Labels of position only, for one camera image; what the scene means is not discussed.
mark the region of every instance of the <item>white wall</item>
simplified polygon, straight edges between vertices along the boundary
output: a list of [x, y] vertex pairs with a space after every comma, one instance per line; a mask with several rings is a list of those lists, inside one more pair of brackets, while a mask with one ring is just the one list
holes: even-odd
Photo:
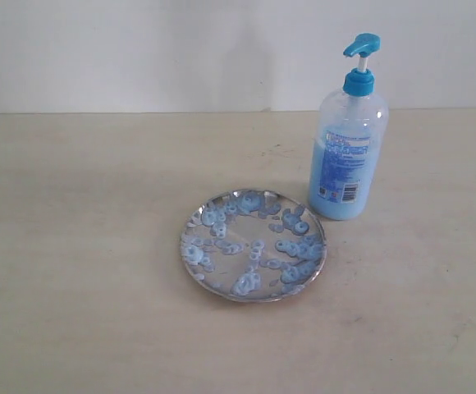
[[316, 109], [364, 31], [393, 108], [476, 107], [475, 0], [0, 0], [0, 112]]

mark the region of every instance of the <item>metal plate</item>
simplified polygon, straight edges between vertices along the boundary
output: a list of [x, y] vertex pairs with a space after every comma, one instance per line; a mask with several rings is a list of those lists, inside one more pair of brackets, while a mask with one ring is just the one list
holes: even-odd
[[326, 238], [302, 204], [269, 190], [233, 190], [196, 209], [181, 233], [190, 275], [228, 300], [268, 302], [322, 271]]

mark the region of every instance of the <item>soap dispenser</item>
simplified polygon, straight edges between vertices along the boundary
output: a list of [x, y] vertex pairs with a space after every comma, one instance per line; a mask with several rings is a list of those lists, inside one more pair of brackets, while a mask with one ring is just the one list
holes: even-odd
[[320, 215], [352, 219], [362, 213], [377, 166], [389, 111], [373, 92], [368, 57], [380, 49], [375, 34], [359, 34], [344, 55], [359, 55], [359, 65], [346, 75], [342, 89], [320, 107], [309, 181], [309, 204]]

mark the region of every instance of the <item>bottle label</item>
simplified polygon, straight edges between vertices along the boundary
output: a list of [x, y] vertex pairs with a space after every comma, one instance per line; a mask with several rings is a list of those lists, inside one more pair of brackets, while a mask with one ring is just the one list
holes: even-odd
[[346, 137], [326, 132], [319, 195], [332, 203], [354, 203], [369, 149], [369, 136]]

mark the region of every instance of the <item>blue liquid soap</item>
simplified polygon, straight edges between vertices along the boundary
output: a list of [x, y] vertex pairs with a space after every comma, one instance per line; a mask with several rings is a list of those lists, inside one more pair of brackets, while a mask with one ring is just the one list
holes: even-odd
[[320, 107], [309, 204], [326, 218], [355, 218], [368, 200], [389, 117], [386, 102], [373, 92], [374, 77], [366, 68], [368, 56], [379, 48], [376, 35], [358, 35], [344, 51], [348, 57], [360, 55], [358, 68]]

